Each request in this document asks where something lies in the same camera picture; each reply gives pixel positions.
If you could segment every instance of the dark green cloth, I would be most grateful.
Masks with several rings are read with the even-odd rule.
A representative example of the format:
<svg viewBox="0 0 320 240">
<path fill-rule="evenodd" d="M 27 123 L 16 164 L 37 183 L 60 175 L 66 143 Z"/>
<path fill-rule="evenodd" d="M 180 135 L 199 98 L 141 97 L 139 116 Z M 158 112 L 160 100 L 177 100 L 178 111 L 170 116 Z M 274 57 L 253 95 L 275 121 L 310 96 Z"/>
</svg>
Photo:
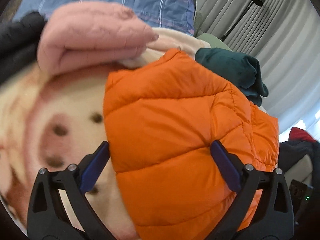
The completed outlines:
<svg viewBox="0 0 320 240">
<path fill-rule="evenodd" d="M 259 61 L 245 53 L 226 49 L 199 49 L 196 62 L 229 80 L 255 105 L 261 106 L 261 96 L 269 95 L 262 82 Z"/>
</svg>

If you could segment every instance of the black lamp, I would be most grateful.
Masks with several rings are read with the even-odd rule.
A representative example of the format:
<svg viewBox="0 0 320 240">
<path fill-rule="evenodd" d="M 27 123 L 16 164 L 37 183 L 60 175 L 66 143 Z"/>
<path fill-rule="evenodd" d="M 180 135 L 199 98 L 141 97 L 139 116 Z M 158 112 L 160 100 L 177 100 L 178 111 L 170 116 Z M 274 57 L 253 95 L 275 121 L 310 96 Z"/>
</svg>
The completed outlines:
<svg viewBox="0 0 320 240">
<path fill-rule="evenodd" d="M 264 2 L 266 0 L 252 0 L 252 2 L 250 2 L 250 4 L 244 9 L 244 11 L 242 12 L 242 14 L 239 16 L 238 20 L 236 21 L 236 23 L 230 28 L 230 30 L 225 34 L 223 35 L 220 40 L 221 41 L 224 41 L 228 36 L 229 34 L 233 31 L 233 29 L 236 27 L 236 25 L 240 22 L 240 20 L 244 17 L 244 15 L 247 13 L 247 11 L 249 11 L 249 9 L 251 8 L 251 6 L 253 4 L 256 4 L 258 5 L 259 7 L 263 6 Z"/>
</svg>

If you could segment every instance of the silver bolt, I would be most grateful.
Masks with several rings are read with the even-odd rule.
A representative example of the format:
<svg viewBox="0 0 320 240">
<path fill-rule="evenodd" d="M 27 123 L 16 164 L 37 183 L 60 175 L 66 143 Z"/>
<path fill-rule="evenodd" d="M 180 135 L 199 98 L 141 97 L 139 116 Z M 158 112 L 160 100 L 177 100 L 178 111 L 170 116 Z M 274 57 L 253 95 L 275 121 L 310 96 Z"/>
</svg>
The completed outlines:
<svg viewBox="0 0 320 240">
<path fill-rule="evenodd" d="M 68 170 L 69 170 L 69 171 L 74 171 L 76 168 L 77 168 L 77 165 L 75 165 L 75 164 L 70 164 L 70 165 L 68 166 Z"/>
<path fill-rule="evenodd" d="M 276 168 L 276 174 L 282 174 L 282 170 L 280 168 Z"/>
<path fill-rule="evenodd" d="M 45 174 L 46 171 L 47 171 L 46 168 L 41 168 L 41 169 L 39 170 L 39 173 L 42 175 L 42 174 Z"/>
<path fill-rule="evenodd" d="M 253 171 L 253 169 L 254 169 L 251 164 L 246 164 L 244 167 L 245 167 L 245 169 L 246 169 L 247 171 Z"/>
</svg>

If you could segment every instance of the curtain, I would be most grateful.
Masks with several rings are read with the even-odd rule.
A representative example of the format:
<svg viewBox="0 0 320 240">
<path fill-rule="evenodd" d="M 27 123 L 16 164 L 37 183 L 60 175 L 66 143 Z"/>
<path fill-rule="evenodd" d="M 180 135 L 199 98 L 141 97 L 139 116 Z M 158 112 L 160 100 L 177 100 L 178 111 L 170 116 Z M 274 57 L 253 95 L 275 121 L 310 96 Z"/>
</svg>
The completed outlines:
<svg viewBox="0 0 320 240">
<path fill-rule="evenodd" d="M 204 0 L 201 30 L 221 37 L 251 0 Z M 224 41 L 260 61 L 269 96 L 266 111 L 280 132 L 303 120 L 315 131 L 320 109 L 320 17 L 310 0 L 266 0 L 253 5 Z"/>
</svg>

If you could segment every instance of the orange jacket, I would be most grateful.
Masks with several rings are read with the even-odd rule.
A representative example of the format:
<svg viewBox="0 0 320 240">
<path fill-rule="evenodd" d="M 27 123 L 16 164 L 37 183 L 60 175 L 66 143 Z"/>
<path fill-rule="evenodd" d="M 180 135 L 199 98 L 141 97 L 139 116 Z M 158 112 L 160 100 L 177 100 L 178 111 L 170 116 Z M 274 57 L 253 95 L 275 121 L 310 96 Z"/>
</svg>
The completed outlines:
<svg viewBox="0 0 320 240">
<path fill-rule="evenodd" d="M 212 141 L 258 170 L 277 163 L 277 119 L 175 49 L 111 73 L 104 118 L 117 182 L 142 240 L 203 240 L 221 220 L 235 193 L 210 155 Z"/>
</svg>

